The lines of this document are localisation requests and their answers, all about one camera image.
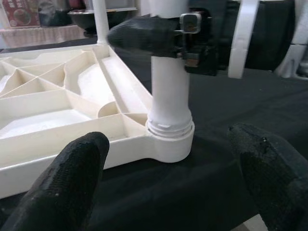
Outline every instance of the white pipe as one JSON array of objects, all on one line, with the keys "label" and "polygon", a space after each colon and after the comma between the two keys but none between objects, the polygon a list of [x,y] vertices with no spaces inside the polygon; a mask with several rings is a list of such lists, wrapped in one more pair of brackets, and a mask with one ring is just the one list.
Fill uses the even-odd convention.
[{"label": "white pipe", "polygon": [[97,43],[99,45],[106,45],[108,44],[107,34],[109,31],[109,25],[105,0],[93,0],[93,7],[97,32]]},{"label": "white pipe", "polygon": [[[151,15],[179,17],[187,12],[187,0],[150,0]],[[189,74],[182,59],[152,57],[153,105],[148,128],[165,138],[178,138],[191,132],[192,115],[188,108]]]}]

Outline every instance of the white plastic tube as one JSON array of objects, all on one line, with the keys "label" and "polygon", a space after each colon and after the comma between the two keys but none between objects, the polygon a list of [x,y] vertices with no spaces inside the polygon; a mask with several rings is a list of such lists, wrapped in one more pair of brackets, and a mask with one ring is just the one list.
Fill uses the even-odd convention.
[{"label": "white plastic tube", "polygon": [[242,78],[243,76],[258,9],[259,0],[241,1],[230,53],[229,78]]},{"label": "white plastic tube", "polygon": [[93,7],[97,32],[97,43],[99,45],[106,45],[109,25],[105,0],[93,0]]},{"label": "white plastic tube", "polygon": [[[187,12],[187,0],[150,0],[150,7],[152,16],[174,18]],[[153,134],[178,138],[192,130],[189,78],[182,59],[152,57],[153,105],[148,128]]]}]

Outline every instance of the white plastic part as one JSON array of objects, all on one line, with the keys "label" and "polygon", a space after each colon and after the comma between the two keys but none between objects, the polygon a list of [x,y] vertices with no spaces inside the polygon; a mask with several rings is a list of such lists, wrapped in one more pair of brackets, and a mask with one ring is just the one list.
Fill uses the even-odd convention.
[{"label": "white plastic part", "polygon": [[[180,17],[187,12],[186,0],[151,0],[151,15]],[[153,105],[147,127],[156,140],[164,162],[177,162],[190,152],[194,125],[188,108],[190,75],[182,59],[152,57]]]},{"label": "white plastic part", "polygon": [[294,3],[295,3],[295,24],[297,24],[300,18],[305,0],[295,0]]},{"label": "white plastic part", "polygon": [[150,14],[149,0],[136,0],[137,16]]},{"label": "white plastic part", "polygon": [[111,142],[105,168],[169,162],[162,147],[177,144],[158,144],[148,132],[152,97],[108,45],[0,54],[0,86],[0,198],[27,191],[88,132]]},{"label": "white plastic part", "polygon": [[300,3],[301,10],[297,10],[297,25],[292,44],[275,73],[284,78],[295,77],[307,80],[307,78],[299,77],[296,72],[308,47],[308,0],[295,3],[297,5]]},{"label": "white plastic part", "polygon": [[106,45],[109,25],[105,0],[93,0],[93,7],[97,32],[97,43],[100,45]]},{"label": "white plastic part", "polygon": [[259,0],[241,0],[229,60],[230,78],[242,78],[258,7]]}]

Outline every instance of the poster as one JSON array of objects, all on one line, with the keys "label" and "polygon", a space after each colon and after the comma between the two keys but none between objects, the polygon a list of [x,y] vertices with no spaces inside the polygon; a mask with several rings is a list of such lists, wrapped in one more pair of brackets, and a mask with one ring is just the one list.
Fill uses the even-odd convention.
[{"label": "poster", "polygon": [[2,5],[11,27],[40,26],[38,0],[3,0]]}]

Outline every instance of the black cloth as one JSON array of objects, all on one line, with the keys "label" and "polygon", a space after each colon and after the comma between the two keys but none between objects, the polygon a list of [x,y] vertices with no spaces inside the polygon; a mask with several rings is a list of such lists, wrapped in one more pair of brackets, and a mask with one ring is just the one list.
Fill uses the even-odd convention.
[{"label": "black cloth", "polygon": [[[150,57],[117,50],[151,87]],[[192,151],[180,163],[141,160],[108,169],[90,220],[100,230],[229,231],[257,214],[227,140],[228,126],[248,122],[308,153],[308,82],[247,70],[244,79],[191,76],[196,124]],[[18,196],[0,201],[4,213]]]}]

